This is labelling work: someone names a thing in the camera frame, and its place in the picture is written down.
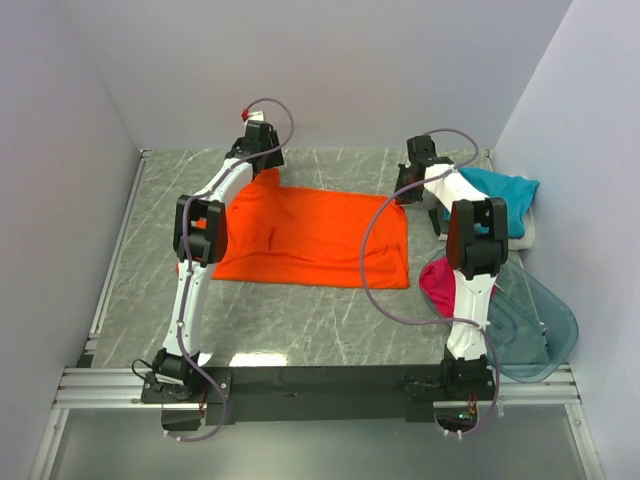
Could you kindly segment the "orange t shirt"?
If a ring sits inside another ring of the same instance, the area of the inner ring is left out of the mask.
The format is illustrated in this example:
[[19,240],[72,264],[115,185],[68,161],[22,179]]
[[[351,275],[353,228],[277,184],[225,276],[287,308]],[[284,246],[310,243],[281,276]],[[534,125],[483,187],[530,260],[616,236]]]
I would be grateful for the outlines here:
[[213,278],[338,288],[406,289],[408,226],[384,197],[285,187],[272,168],[235,197]]

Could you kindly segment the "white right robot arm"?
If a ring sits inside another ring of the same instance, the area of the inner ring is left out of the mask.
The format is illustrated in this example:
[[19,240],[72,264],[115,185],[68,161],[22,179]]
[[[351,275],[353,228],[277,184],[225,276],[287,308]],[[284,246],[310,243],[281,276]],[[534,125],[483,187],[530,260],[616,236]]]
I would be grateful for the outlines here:
[[437,154],[430,135],[414,136],[406,145],[408,160],[399,165],[395,201],[420,202],[427,191],[450,213],[446,260],[453,270],[455,298],[438,378],[444,395],[460,399],[487,370],[484,334],[491,294],[508,257],[507,205],[472,186],[450,158]]

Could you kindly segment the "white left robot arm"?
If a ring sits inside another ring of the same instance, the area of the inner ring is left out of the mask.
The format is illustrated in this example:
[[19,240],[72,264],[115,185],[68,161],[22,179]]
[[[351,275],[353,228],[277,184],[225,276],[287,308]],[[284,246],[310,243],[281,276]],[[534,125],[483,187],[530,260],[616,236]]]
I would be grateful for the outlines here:
[[212,275],[227,251],[231,202],[259,173],[283,164],[276,129],[263,112],[248,113],[244,135],[226,153],[220,170],[196,193],[176,202],[172,245],[178,286],[168,332],[152,363],[176,401],[189,401],[199,392],[194,364],[201,351],[202,314]]

